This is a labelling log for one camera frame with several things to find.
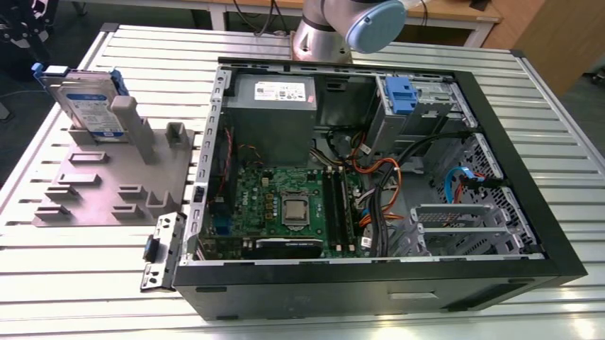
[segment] green motherboard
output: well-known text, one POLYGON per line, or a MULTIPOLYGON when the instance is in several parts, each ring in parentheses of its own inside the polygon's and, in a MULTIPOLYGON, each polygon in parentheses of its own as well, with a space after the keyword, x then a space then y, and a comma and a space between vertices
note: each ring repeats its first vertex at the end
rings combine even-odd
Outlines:
POLYGON ((326 197, 331 196, 326 196, 325 192, 331 191, 331 195, 341 194, 345 202, 337 206, 351 207, 353 195, 349 193, 360 190, 361 178, 357 174, 345 173, 343 169, 340 174, 344 175, 339 176, 343 178, 340 187, 333 190, 326 188, 328 183, 324 183, 335 177, 326 170, 252 167, 240 169, 230 235, 225 239, 217 238, 220 249, 229 249, 220 250, 221 257, 241 257, 237 243, 248 238, 317 239, 322 240, 324 244, 321 257, 361 257, 355 229, 359 228, 359 213, 355 209, 345 208, 340 210, 343 215, 336 217, 332 210, 337 204, 328 202, 326 197), (331 223, 336 218, 347 222, 331 223))

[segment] power supply label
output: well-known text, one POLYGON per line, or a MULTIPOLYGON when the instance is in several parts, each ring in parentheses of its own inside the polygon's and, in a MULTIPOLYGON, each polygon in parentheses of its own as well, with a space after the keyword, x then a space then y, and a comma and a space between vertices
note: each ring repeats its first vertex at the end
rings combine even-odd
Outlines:
POLYGON ((254 85, 256 101, 306 101, 305 83, 260 81, 254 85))
POLYGON ((110 140, 125 135, 125 128, 115 114, 110 111, 110 102, 102 94, 69 93, 78 118, 89 131, 101 140, 110 140))

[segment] ram slot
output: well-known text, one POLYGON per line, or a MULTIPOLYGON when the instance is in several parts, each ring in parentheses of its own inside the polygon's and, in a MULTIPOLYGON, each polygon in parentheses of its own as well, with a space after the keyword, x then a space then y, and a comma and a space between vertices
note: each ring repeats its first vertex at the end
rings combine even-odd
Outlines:
POLYGON ((335 207, 335 191, 332 189, 332 172, 324 171, 322 175, 322 188, 324 188, 324 212, 325 212, 325 225, 329 230, 329 244, 336 248, 341 242, 339 238, 339 229, 336 225, 336 207, 335 207))
POLYGON ((345 188, 343 187, 343 176, 340 172, 336 172, 332 175, 332 187, 335 190, 336 197, 336 228, 339 233, 339 244, 349 244, 349 235, 348 235, 348 212, 347 212, 347 197, 345 188))
POLYGON ((348 174, 345 170, 341 170, 341 179, 343 179, 343 197, 345 199, 345 234, 347 239, 345 241, 349 244, 349 249, 355 247, 356 240, 355 240, 355 229, 353 229, 353 212, 352 212, 352 199, 349 197, 349 182, 348 182, 348 174))

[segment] table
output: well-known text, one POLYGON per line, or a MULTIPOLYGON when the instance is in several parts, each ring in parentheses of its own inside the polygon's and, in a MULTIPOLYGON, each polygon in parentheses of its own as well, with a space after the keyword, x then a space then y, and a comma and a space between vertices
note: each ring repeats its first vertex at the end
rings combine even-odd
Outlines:
MULTIPOLYGON (((209 11, 214 30, 228 29, 225 15, 237 11, 233 0, 83 0, 83 2, 209 11)), ((305 0, 278 0, 277 3, 285 16, 304 15, 305 0)), ((238 0, 238 4, 245 13, 266 14, 269 12, 270 0, 238 0)), ((428 7, 428 26, 471 30, 465 47, 481 47, 493 25, 503 21, 503 16, 492 5, 485 12, 481 12, 472 9, 467 1, 432 0, 428 7)), ((411 9, 407 25, 420 26, 423 14, 423 6, 411 9)))
MULTIPOLYGON (((117 66, 153 127, 184 122, 200 147, 220 55, 288 59, 290 40, 123 25, 101 32, 79 68, 117 66)), ((70 119, 54 106, 0 191, 0 334, 172 340, 298 339, 302 332, 348 340, 605 338, 605 162, 532 65, 505 50, 403 43, 355 54, 355 63, 475 73, 590 276, 480 312, 205 322, 178 293, 140 293, 141 256, 154 226, 30 224, 71 143, 70 119)), ((196 165, 190 173, 193 180, 196 165)))

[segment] cpu socket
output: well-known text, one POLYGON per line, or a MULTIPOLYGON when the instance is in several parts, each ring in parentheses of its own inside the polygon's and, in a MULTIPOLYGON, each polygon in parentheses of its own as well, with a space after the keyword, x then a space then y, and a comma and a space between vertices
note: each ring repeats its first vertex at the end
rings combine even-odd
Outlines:
POLYGON ((310 224, 309 194, 302 191, 282 192, 282 224, 293 231, 310 224))

